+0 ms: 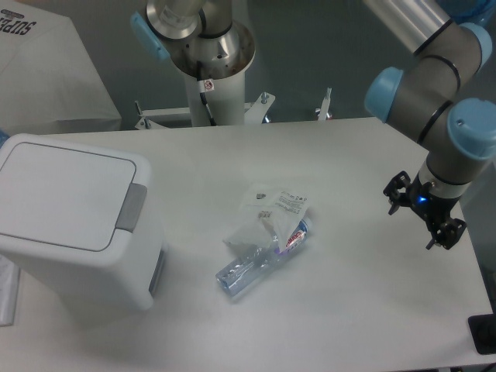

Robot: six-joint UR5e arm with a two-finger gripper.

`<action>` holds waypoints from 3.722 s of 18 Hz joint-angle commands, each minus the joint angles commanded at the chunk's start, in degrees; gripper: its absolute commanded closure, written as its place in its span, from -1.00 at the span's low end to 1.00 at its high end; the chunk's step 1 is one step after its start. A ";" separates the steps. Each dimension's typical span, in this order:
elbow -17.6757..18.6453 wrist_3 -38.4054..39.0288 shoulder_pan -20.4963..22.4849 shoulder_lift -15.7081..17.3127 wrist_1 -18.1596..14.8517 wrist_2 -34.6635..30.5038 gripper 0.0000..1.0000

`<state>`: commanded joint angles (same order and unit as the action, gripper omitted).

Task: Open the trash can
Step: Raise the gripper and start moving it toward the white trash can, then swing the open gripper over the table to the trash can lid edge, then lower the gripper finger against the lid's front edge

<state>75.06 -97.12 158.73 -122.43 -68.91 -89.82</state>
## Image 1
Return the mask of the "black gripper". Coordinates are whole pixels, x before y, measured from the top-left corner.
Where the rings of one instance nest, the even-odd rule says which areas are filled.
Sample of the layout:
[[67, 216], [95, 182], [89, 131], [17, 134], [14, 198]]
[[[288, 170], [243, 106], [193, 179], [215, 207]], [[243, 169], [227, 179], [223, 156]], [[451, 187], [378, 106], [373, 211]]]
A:
[[467, 224], [461, 219], [453, 219], [450, 215], [460, 196], [441, 198], [424, 189], [419, 177], [411, 183], [408, 174], [402, 170], [386, 185], [383, 194], [388, 198], [389, 215], [393, 215], [400, 207], [409, 207], [426, 224], [431, 233], [431, 240], [426, 245], [430, 250], [441, 246], [445, 250], [453, 248], [462, 237]]

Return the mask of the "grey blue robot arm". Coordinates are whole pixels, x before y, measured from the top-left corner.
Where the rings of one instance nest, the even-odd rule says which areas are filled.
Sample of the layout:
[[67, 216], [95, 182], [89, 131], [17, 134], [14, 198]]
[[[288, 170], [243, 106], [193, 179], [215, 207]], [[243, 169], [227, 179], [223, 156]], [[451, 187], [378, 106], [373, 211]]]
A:
[[432, 245], [450, 249], [466, 230], [453, 207], [495, 157], [495, 105], [454, 101], [487, 63], [493, 43], [472, 22], [455, 23], [434, 1], [369, 1], [368, 8], [417, 58], [409, 71], [384, 69], [369, 87], [366, 110], [427, 151], [414, 177], [405, 171], [385, 186], [391, 212], [411, 209]]

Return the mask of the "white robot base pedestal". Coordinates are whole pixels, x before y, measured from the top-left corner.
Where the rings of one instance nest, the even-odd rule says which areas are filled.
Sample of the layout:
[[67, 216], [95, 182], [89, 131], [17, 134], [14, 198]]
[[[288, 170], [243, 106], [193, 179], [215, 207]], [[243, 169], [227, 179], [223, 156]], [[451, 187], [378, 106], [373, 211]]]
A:
[[201, 101], [245, 103], [245, 73], [256, 48], [233, 18], [233, 2], [148, 1], [130, 17], [131, 29], [156, 60], [171, 60], [183, 76], [188, 107]]

